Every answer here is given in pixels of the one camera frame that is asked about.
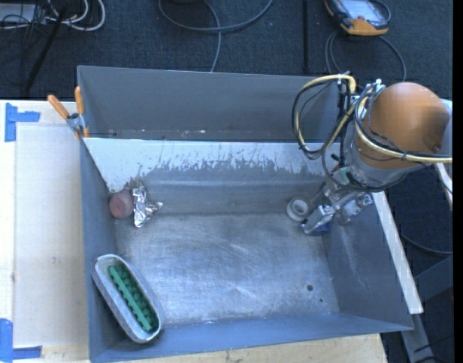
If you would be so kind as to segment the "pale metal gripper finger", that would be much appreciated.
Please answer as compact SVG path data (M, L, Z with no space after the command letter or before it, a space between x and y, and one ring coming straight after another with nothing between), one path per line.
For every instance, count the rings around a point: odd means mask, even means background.
M302 222L302 228L319 228L331 220L331 208L329 205L317 206Z
M323 236L329 232L329 223L333 216L322 217L320 220L309 216L306 219L306 235Z

